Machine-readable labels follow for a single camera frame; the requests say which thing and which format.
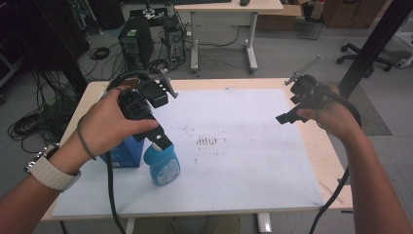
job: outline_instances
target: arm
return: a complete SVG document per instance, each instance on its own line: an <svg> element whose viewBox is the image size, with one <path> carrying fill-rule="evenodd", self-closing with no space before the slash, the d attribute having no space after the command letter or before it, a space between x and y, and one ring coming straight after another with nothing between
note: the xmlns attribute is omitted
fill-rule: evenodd
<svg viewBox="0 0 413 234"><path fill-rule="evenodd" d="M356 233L413 233L372 143L350 111L338 102L330 101L322 110L300 109L297 114L317 120L325 130L338 137L346 148Z"/></svg>
<svg viewBox="0 0 413 234"><path fill-rule="evenodd" d="M95 155L109 151L127 136L158 126L155 120L125 119L117 103L119 93L116 89L110 91L91 107L82 122L82 136ZM90 159L74 131L50 162L62 172L75 175ZM59 193L40 183L33 175L23 179L0 198L0 233L31 233Z"/></svg>

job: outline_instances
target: white paper sheet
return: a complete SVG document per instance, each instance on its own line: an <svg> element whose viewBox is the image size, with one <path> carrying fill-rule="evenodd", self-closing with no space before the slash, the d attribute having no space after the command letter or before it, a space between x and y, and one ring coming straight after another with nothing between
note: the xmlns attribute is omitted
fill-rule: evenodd
<svg viewBox="0 0 413 234"><path fill-rule="evenodd" d="M147 165L114 170L121 215L258 213L322 206L319 186L282 90L180 91L154 109L175 145L180 176L156 186ZM88 162L54 216L110 215L105 164Z"/></svg>

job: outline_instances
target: blue box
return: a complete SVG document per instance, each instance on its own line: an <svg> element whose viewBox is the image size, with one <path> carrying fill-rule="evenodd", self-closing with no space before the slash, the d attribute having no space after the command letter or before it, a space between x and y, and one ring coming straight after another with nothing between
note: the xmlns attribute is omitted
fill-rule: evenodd
<svg viewBox="0 0 413 234"><path fill-rule="evenodd" d="M129 136L118 146L110 151L112 159L112 168L138 168L140 166L140 157L143 150L143 141L136 141L133 136ZM106 155L100 155L100 158L106 163Z"/></svg>

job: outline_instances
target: computer mouse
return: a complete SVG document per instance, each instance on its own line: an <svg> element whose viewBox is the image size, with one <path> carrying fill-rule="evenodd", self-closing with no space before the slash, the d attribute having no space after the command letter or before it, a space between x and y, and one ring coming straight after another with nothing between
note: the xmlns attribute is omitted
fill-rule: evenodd
<svg viewBox="0 0 413 234"><path fill-rule="evenodd" d="M244 7L249 4L250 0L240 0L240 6Z"/></svg>

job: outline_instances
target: hand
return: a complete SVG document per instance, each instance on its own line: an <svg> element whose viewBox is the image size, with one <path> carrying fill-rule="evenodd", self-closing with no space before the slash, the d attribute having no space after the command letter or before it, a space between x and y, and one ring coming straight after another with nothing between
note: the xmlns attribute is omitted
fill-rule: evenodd
<svg viewBox="0 0 413 234"><path fill-rule="evenodd" d="M118 105L121 90L118 87L94 104L83 117L80 130L87 147L94 156L105 153L117 146L126 137L144 133L159 126L156 120L128 120ZM80 140L75 131L70 138Z"/></svg>
<svg viewBox="0 0 413 234"><path fill-rule="evenodd" d="M330 91L339 94L335 86L330 86ZM326 131L341 140L350 137L357 129L360 129L350 110L334 100L328 101L322 109L298 109L296 113L300 117L317 121Z"/></svg>

